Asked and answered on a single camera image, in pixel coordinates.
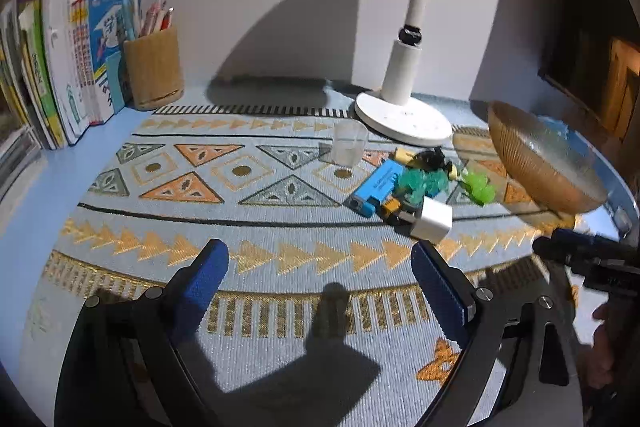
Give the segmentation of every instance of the bowl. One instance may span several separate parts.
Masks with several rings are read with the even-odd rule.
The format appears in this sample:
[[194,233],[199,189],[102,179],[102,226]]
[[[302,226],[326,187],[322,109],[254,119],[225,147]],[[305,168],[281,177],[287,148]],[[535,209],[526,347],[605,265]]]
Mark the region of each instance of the bowl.
[[583,214],[607,200],[607,191],[587,160],[535,115],[492,102],[489,133],[509,175],[551,210]]

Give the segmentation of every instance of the screw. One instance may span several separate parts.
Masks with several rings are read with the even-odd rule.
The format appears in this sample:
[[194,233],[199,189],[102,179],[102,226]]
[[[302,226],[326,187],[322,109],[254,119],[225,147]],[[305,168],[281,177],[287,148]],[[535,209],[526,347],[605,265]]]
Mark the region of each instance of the screw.
[[476,290],[476,297],[481,301],[490,301],[494,298],[494,293],[489,288],[478,288]]
[[554,302],[551,300],[551,297],[547,297],[546,295],[538,297],[538,304],[545,310],[550,310],[554,307]]
[[151,286],[145,292],[145,297],[147,299],[157,299],[162,295],[162,288],[160,286]]
[[84,305],[87,308],[95,308],[98,304],[100,304],[100,298],[97,295],[91,295],[91,297],[84,301]]

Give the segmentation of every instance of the pen holder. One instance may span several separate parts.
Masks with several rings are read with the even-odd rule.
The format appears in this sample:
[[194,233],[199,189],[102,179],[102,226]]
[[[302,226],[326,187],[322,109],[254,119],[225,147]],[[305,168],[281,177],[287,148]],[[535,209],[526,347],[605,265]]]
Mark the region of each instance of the pen holder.
[[124,42],[124,53],[136,109],[156,109],[184,94],[178,31],[174,26]]

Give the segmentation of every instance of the red pen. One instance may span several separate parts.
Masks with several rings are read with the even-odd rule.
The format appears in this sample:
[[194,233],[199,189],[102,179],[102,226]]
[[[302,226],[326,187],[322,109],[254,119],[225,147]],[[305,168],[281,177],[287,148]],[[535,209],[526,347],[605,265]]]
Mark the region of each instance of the red pen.
[[160,30],[165,30],[171,26],[171,18],[174,14],[174,7],[169,8],[168,12],[162,18],[162,25],[160,26]]

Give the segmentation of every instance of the clear plastic cup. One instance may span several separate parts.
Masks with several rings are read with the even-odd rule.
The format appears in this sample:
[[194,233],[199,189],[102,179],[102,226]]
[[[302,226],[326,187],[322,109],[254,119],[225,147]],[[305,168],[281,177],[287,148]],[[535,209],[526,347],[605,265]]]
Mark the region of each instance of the clear plastic cup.
[[369,130],[357,120],[342,120],[334,125],[331,162],[353,167],[361,159],[369,139]]

